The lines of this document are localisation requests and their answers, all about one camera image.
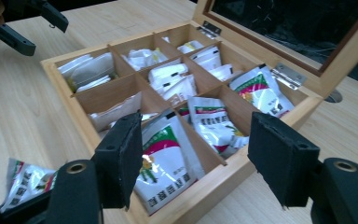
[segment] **wooden box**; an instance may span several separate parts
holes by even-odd
[[[307,120],[318,104],[358,63],[358,22],[345,35],[327,61],[321,64],[213,12],[215,2],[199,0],[193,21],[158,29],[152,33],[114,40],[102,46],[82,49],[42,62],[48,77],[82,135],[84,144],[89,148],[90,155],[93,154],[101,138],[87,114],[104,111],[138,91],[143,93],[141,109],[143,113],[162,112],[167,108],[177,112],[186,105],[186,102],[183,102],[171,106],[150,87],[147,80],[148,72],[159,64],[135,71],[122,59],[120,55],[128,54],[131,49],[160,48],[169,58],[167,62],[181,60],[195,76],[198,96],[221,99],[228,108],[230,119],[246,134],[250,132],[251,114],[257,109],[228,88],[227,81],[219,81],[191,61],[189,59],[191,53],[184,54],[177,50],[178,46],[191,40],[198,40],[205,47],[215,45],[220,49],[223,63],[231,63],[234,71],[245,72],[261,63],[279,69],[280,64],[284,64],[305,76],[307,80],[297,90],[293,90],[290,85],[279,83],[281,91],[296,106],[284,115],[282,120],[295,129]],[[220,36],[211,38],[211,29],[207,31],[201,29],[201,27],[210,28],[210,24],[221,30]],[[170,43],[162,39],[166,36],[170,39]],[[106,52],[112,53],[119,78],[87,91],[73,93],[58,67],[85,54],[98,56]],[[203,142],[190,125],[183,120],[182,124],[207,175],[152,216],[146,213],[138,196],[133,193],[131,208],[126,212],[130,223],[196,222],[255,171],[247,158],[247,147],[223,160]]]

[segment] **green packet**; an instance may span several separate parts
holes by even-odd
[[[56,171],[9,159],[7,167],[7,196],[0,211],[14,208],[54,188]]]
[[[176,114],[168,109],[142,130],[144,161],[135,192],[149,215],[205,176]]]

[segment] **screw hole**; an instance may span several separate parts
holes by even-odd
[[[86,169],[87,165],[85,163],[77,163],[73,164],[66,169],[66,173],[68,174],[78,174]]]
[[[357,171],[357,168],[354,165],[347,163],[345,161],[335,161],[334,165],[342,171],[346,171],[346,172],[356,172]]]

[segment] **light wooden surface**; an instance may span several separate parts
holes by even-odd
[[[187,0],[122,0],[64,12],[66,34],[42,18],[10,23],[36,45],[25,57],[0,42],[0,202],[6,195],[8,158],[58,169],[66,161],[90,154],[40,61],[117,38],[191,20],[195,5]],[[338,86],[339,104],[322,103],[300,132],[321,147],[321,159],[341,157],[358,162],[358,82]],[[262,180],[253,174],[200,223],[310,223],[307,208],[282,210]],[[105,211],[106,223],[122,223],[117,211]]]

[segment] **packet on table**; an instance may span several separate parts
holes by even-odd
[[[234,78],[229,87],[261,112],[277,118],[294,108],[265,64]]]
[[[1,213],[53,189],[55,177],[54,170],[10,158],[7,167],[8,195],[1,205]]]
[[[191,122],[196,132],[224,159],[249,142],[229,120],[219,99],[191,97],[187,100]]]
[[[135,192],[149,215],[205,176],[176,114],[168,109],[142,130],[144,162]]]

